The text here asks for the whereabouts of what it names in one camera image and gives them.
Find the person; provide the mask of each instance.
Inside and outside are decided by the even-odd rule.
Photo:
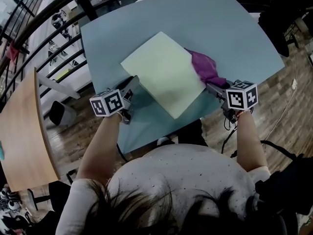
[[[56,234],[268,234],[275,215],[255,192],[270,177],[265,153],[251,113],[237,118],[237,161],[206,145],[198,120],[115,174],[122,115],[104,118]]]

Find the dark hair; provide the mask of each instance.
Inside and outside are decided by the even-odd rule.
[[[111,196],[105,186],[95,181],[90,187],[95,191],[98,201],[87,215],[83,234],[98,234],[104,229],[103,233],[132,235],[269,234],[269,230],[265,229],[266,223],[277,218],[277,215],[263,211],[262,208],[256,211],[252,196],[246,202],[245,218],[240,219],[228,204],[234,191],[226,188],[218,197],[201,191],[182,226],[178,227],[172,215],[172,191],[169,187],[154,197],[138,190],[122,192],[120,187],[117,194]],[[217,217],[201,214],[200,210],[207,200],[216,204],[219,212]]]

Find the table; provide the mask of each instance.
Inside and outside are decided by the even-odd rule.
[[[60,179],[80,161],[62,168],[55,166],[41,111],[39,82],[80,98],[75,91],[30,71],[0,113],[0,141],[4,152],[3,172],[11,191],[45,185]]]
[[[127,78],[120,63],[160,31],[181,46],[213,58],[219,76],[228,80],[261,83],[284,67],[264,31],[235,0],[143,0],[103,15],[81,31],[97,93]],[[220,107],[204,91],[174,120],[142,87],[135,91],[133,102],[131,124],[120,126],[118,144],[123,153]]]

